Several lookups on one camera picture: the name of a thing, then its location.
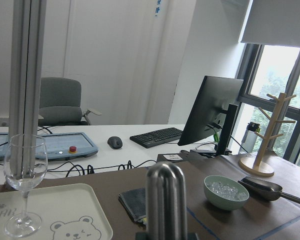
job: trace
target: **folded cloth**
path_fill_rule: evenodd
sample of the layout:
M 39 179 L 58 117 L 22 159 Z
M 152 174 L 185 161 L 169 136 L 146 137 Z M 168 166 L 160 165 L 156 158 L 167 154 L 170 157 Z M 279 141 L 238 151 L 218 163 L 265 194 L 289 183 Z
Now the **folded cloth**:
M 144 223 L 146 217 L 146 189 L 144 187 L 121 192 L 118 199 L 135 223 Z

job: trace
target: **office chair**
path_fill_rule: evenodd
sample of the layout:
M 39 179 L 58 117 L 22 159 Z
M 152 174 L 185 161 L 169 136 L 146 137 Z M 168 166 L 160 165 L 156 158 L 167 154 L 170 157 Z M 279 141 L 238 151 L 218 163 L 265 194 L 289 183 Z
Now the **office chair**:
M 39 102 L 39 126 L 91 125 L 89 113 L 102 115 L 88 108 L 82 112 L 81 84 L 77 80 L 63 77 L 41 79 Z

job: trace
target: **brown table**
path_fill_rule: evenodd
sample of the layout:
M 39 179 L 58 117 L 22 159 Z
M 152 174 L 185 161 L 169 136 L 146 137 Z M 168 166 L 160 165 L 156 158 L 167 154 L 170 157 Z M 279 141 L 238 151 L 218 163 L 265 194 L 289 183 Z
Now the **brown table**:
M 210 204 L 203 192 L 203 181 L 209 175 L 234 180 L 253 176 L 238 167 L 240 155 L 193 159 L 176 163 L 186 181 L 188 231 L 201 240 L 300 240 L 300 205 L 284 198 L 267 202 L 251 194 L 243 208 L 224 211 Z M 258 177 L 282 185 L 283 190 L 300 197 L 300 167 L 273 154 L 265 162 L 274 170 L 272 177 Z M 133 240 L 145 228 L 134 224 L 118 201 L 118 194 L 141 188 L 146 183 L 145 167 L 75 176 L 44 179 L 40 188 L 75 183 L 92 186 L 113 229 L 114 240 Z M 0 185 L 0 192 L 6 191 Z

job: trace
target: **black mouse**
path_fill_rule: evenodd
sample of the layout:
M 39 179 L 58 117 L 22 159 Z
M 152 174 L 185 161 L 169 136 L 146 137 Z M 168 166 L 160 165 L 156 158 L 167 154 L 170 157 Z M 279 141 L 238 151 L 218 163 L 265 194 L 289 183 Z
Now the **black mouse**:
M 109 137 L 108 139 L 108 142 L 109 146 L 112 148 L 112 149 L 120 149 L 122 147 L 122 140 L 120 137 L 118 136 L 111 136 Z

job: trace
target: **gray pipe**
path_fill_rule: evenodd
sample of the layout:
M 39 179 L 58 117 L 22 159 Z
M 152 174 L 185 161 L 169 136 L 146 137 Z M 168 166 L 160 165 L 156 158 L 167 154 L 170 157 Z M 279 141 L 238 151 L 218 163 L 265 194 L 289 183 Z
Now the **gray pipe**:
M 181 169 L 159 162 L 146 178 L 147 240 L 187 240 L 186 185 Z

